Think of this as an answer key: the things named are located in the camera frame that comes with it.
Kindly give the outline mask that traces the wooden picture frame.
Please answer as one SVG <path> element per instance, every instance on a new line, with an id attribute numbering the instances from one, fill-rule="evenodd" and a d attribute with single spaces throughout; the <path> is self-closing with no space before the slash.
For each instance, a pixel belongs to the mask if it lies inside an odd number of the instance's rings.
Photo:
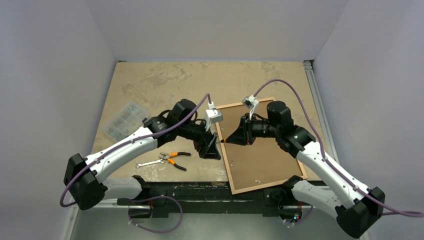
<path id="1" fill-rule="evenodd" d="M 267 117 L 266 106 L 274 97 L 259 99 L 255 113 Z M 223 121 L 215 124 L 220 140 L 227 139 L 249 110 L 241 102 L 217 106 Z M 277 145 L 275 138 L 257 138 L 253 145 L 220 143 L 233 195 L 283 184 L 292 176 L 307 179 L 304 165 Z"/>

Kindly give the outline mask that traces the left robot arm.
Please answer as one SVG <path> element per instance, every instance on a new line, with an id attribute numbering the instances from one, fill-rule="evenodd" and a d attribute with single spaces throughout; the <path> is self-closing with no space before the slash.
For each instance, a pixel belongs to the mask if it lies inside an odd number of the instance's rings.
<path id="1" fill-rule="evenodd" d="M 220 160 L 217 150 L 218 135 L 211 125 L 223 120 L 223 115 L 210 101 L 205 117 L 198 118 L 200 105 L 188 99 L 181 99 L 172 109 L 164 110 L 151 117 L 143 126 L 123 140 L 97 153 L 81 156 L 72 155 L 67 162 L 61 207 L 77 205 L 88 210 L 102 200 L 129 199 L 138 205 L 146 203 L 149 191 L 143 187 L 140 176 L 128 179 L 114 179 L 111 174 L 133 159 L 160 148 L 166 143 L 182 137 L 193 142 L 202 159 Z"/>

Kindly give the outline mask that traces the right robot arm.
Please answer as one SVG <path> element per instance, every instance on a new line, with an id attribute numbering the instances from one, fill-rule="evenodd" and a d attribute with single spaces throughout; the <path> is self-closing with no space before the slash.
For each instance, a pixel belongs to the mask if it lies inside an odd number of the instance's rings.
<path id="1" fill-rule="evenodd" d="M 267 117 L 246 113 L 225 143 L 252 145 L 256 138 L 274 138 L 280 149 L 305 164 L 328 186 L 313 186 L 298 176 L 284 183 L 280 196 L 288 204 L 306 202 L 333 217 L 350 237 L 360 238 L 383 214 L 385 193 L 369 188 L 321 150 L 320 143 L 305 128 L 294 124 L 291 110 L 282 101 L 266 106 Z"/>

